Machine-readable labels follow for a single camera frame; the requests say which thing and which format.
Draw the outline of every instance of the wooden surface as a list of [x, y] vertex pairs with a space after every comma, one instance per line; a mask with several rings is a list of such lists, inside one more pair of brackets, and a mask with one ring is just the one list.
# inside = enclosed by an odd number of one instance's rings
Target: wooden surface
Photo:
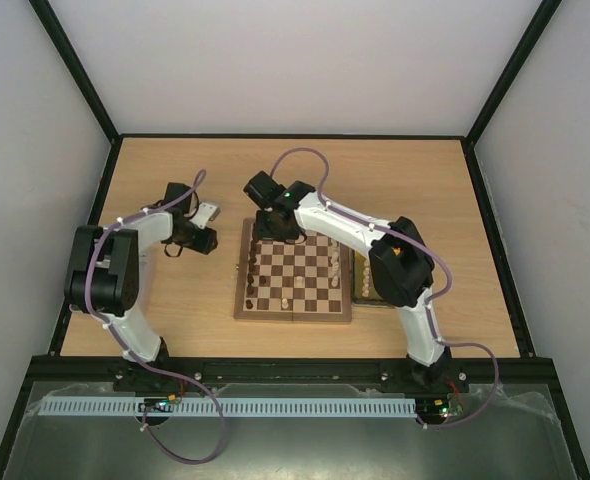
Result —
[[[162, 198], [166, 184], [192, 183], [200, 168], [208, 176], [202, 200], [220, 204], [213, 223], [219, 247], [208, 256], [185, 251], [166, 258], [157, 248], [148, 321], [173, 356], [392, 358], [406, 354], [406, 338], [395, 311], [353, 307], [349, 325], [279, 325], [237, 322], [233, 302], [242, 220], [255, 205], [242, 188], [259, 170], [296, 146], [320, 149], [331, 162], [325, 193], [353, 209], [391, 220], [406, 216], [426, 243], [450, 266], [454, 287], [435, 302], [442, 335], [476, 341], [497, 356], [517, 357], [517, 348], [484, 227], [459, 141], [125, 139], [101, 224], [114, 222]], [[301, 153], [285, 160], [280, 183], [317, 185], [317, 157]], [[444, 285], [435, 272], [434, 289]], [[75, 314], [63, 355], [119, 355], [99, 322]], [[456, 349], [457, 357], [484, 357]]]

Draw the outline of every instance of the chessboard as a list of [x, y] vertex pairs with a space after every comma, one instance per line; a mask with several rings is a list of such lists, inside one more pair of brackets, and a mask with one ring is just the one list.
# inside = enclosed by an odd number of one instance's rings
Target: chessboard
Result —
[[349, 249], [312, 232], [293, 244], [253, 239], [254, 222], [243, 223], [234, 318], [350, 323]]

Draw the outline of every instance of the black metal frame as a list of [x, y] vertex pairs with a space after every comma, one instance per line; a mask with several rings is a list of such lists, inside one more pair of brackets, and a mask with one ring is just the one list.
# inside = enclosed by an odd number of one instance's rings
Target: black metal frame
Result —
[[[526, 61], [537, 40], [552, 18], [561, 0], [543, 0], [522, 36], [497, 84], [484, 104], [471, 131], [460, 135], [254, 135], [254, 134], [118, 134], [66, 33], [47, 0], [29, 0], [48, 32], [55, 47], [67, 65], [98, 123], [112, 144], [102, 176], [89, 223], [97, 224], [108, 193], [115, 164], [124, 138], [288, 138], [288, 139], [381, 139], [381, 140], [459, 140], [466, 159], [471, 182], [499, 276], [502, 292], [510, 315], [511, 325], [521, 358], [499, 359], [500, 376], [504, 384], [545, 384], [548, 386], [554, 407], [562, 423], [563, 433], [579, 478], [589, 479], [590, 474], [575, 434], [564, 394], [552, 360], [537, 358], [506, 258], [499, 229], [491, 208], [488, 192], [475, 156], [475, 144], [490, 122], [504, 95]], [[51, 341], [49, 355], [34, 357], [21, 386], [11, 419], [0, 445], [0, 479], [8, 463], [12, 445], [22, 420], [30, 390], [37, 381], [113, 382], [115, 388], [148, 393], [163, 391], [163, 382], [151, 383], [142, 370], [118, 357], [61, 357], [60, 351], [68, 327], [70, 312], [62, 306]], [[399, 372], [408, 366], [406, 359], [239, 359], [239, 358], [171, 358], [176, 371], [188, 375], [200, 372], [202, 381], [209, 386], [230, 382], [270, 383], [350, 383], [358, 387], [377, 388], [382, 391], [403, 391], [411, 397], [426, 394], [399, 381]], [[466, 372], [467, 382], [488, 384], [493, 381], [493, 365], [488, 359], [459, 359]]]

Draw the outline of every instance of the robotic arm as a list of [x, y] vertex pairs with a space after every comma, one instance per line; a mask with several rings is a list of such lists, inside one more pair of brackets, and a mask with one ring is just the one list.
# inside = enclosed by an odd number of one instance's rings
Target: robotic arm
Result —
[[431, 295], [433, 260], [412, 245], [375, 228], [384, 226], [424, 244], [410, 220], [400, 217], [389, 222], [335, 202], [330, 209], [311, 185], [297, 181], [285, 188], [263, 171], [250, 180], [244, 192], [260, 208], [255, 218], [255, 234], [259, 239], [295, 241], [301, 231], [308, 230], [333, 238], [368, 257], [377, 293], [395, 306], [404, 326], [408, 356], [425, 369], [450, 358], [448, 349], [434, 338], [424, 308], [426, 298]]
[[[169, 183], [163, 200], [151, 208], [179, 198], [189, 187]], [[124, 358], [134, 361], [130, 351], [146, 362], [154, 361], [164, 349], [164, 340], [148, 325], [144, 316], [147, 278], [150, 277], [151, 259], [148, 249], [156, 242], [165, 244], [169, 257], [178, 257], [184, 248], [209, 254], [217, 247], [217, 232], [206, 224], [219, 214], [219, 207], [202, 202], [189, 216], [191, 197], [173, 208], [142, 216], [110, 234], [100, 251], [91, 283], [91, 300], [97, 312], [109, 323], [101, 320], [105, 329], [112, 328], [128, 345]], [[103, 227], [85, 225], [75, 232], [71, 257], [66, 273], [64, 296], [72, 309], [89, 313], [84, 293], [87, 272], [95, 243], [104, 232]], [[175, 254], [168, 247], [176, 245]]]

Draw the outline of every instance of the chessboard frame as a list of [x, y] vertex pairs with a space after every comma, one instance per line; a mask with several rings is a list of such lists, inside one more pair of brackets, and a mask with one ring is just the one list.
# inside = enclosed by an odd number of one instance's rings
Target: chessboard frame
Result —
[[340, 291], [342, 292], [341, 313], [319, 313], [319, 312], [267, 312], [259, 310], [244, 309], [244, 291], [246, 276], [248, 274], [248, 252], [251, 242], [252, 225], [254, 218], [245, 218], [242, 222], [242, 240], [240, 242], [239, 261], [237, 264], [237, 283], [235, 285], [235, 303], [233, 317], [240, 321], [260, 321], [277, 323], [315, 323], [315, 324], [341, 324], [346, 325], [352, 320], [352, 271], [350, 261], [350, 249], [339, 243], [340, 260]]

